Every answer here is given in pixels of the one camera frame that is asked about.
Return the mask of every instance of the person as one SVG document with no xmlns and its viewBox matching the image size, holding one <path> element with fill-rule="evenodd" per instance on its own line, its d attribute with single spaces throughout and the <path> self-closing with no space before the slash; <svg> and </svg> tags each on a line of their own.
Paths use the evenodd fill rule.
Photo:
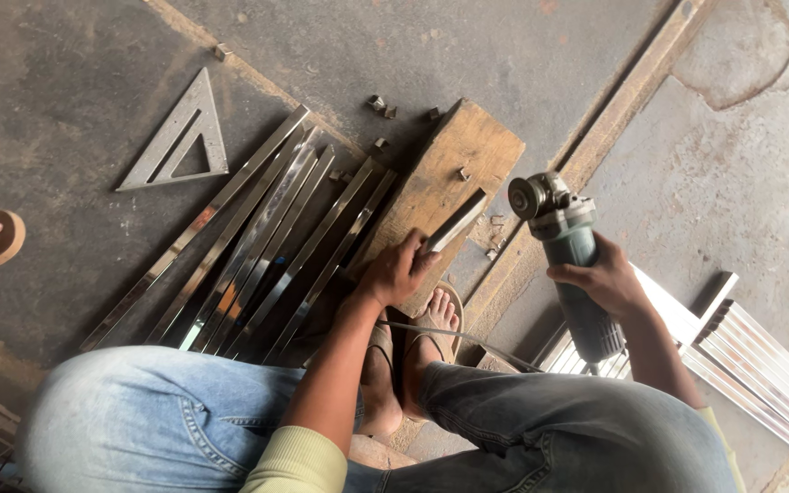
<svg viewBox="0 0 789 493">
<path fill-rule="evenodd" d="M 595 237 L 593 267 L 547 274 L 619 321 L 634 382 L 461 367 L 444 361 L 453 337 L 420 330 L 392 365 L 390 332 L 375 322 L 438 259 L 411 231 L 346 297 L 309 369 L 158 346 L 82 354 L 39 387 L 18 464 L 49 493 L 735 491 L 727 449 L 696 411 L 702 400 L 662 319 L 624 252 Z M 435 289 L 423 323 L 458 330 L 450 297 Z M 390 433 L 401 416 L 477 449 L 394 470 L 347 461 L 354 432 Z"/>
</svg>

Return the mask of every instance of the green sleeve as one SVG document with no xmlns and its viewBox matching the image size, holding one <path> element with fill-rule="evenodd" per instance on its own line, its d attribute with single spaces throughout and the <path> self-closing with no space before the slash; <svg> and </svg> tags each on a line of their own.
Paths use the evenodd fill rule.
<svg viewBox="0 0 789 493">
<path fill-rule="evenodd" d="M 696 409 L 699 415 L 707 421 L 712 428 L 715 429 L 717 436 L 721 438 L 721 442 L 723 442 L 723 449 L 726 451 L 726 460 L 729 462 L 729 470 L 732 471 L 732 478 L 736 481 L 736 489 L 738 493 L 744 493 L 744 480 L 742 479 L 742 472 L 738 470 L 738 464 L 736 464 L 736 453 L 729 448 L 729 444 L 726 442 L 726 438 L 723 436 L 723 431 L 717 424 L 717 418 L 715 418 L 715 413 L 711 410 L 710 407 L 703 407 L 700 409 Z"/>
<path fill-rule="evenodd" d="M 273 433 L 239 493 L 341 493 L 345 473 L 345 457 L 334 442 L 309 428 L 284 426 Z"/>
</svg>

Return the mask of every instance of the concrete floor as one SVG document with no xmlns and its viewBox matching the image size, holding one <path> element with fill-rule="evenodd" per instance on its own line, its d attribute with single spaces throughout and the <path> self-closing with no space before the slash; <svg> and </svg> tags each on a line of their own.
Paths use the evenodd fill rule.
<svg viewBox="0 0 789 493">
<path fill-rule="evenodd" d="M 201 67 L 231 168 L 297 102 L 337 142 L 336 166 L 353 168 L 379 136 L 403 154 L 428 108 L 469 95 L 528 143 L 522 175 L 546 167 L 666 5 L 0 0 L 0 206 L 29 229 L 0 268 L 0 341 L 42 367 L 74 354 L 227 180 L 113 192 Z M 218 63 L 217 39 L 248 63 Z M 373 115 L 372 94 L 398 118 Z M 337 187 L 324 187 L 330 200 Z M 499 197 L 492 213 L 505 207 Z M 140 341 L 188 274 L 165 275 L 116 342 Z"/>
<path fill-rule="evenodd" d="M 716 272 L 739 274 L 730 296 L 789 349 L 789 2 L 721 2 L 584 192 L 598 229 L 684 305 Z M 490 342 L 528 351 L 549 327 L 542 268 Z M 699 386 L 749 491 L 763 490 L 789 447 Z"/>
</svg>

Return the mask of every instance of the grinder body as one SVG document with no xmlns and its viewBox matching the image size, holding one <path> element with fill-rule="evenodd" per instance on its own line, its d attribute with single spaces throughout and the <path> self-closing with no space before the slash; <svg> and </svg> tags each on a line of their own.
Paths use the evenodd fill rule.
<svg viewBox="0 0 789 493">
<path fill-rule="evenodd" d="M 551 266 L 591 267 L 598 260 L 592 226 L 597 219 L 593 199 L 571 193 L 556 172 L 535 174 L 510 183 L 510 205 L 528 222 L 531 235 L 543 244 Z M 619 325 L 581 288 L 556 283 L 565 323 L 580 358 L 597 364 L 623 349 Z"/>
</svg>

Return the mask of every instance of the blue jeans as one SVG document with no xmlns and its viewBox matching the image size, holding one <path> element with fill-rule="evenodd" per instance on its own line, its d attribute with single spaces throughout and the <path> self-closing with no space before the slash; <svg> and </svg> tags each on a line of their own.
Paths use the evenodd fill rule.
<svg viewBox="0 0 789 493">
<path fill-rule="evenodd" d="M 83 354 L 39 388 L 18 463 L 39 493 L 236 491 L 302 375 L 155 346 Z M 349 462 L 345 491 L 735 491 L 711 427 L 638 383 L 434 362 L 419 403 L 479 449 Z"/>
</svg>

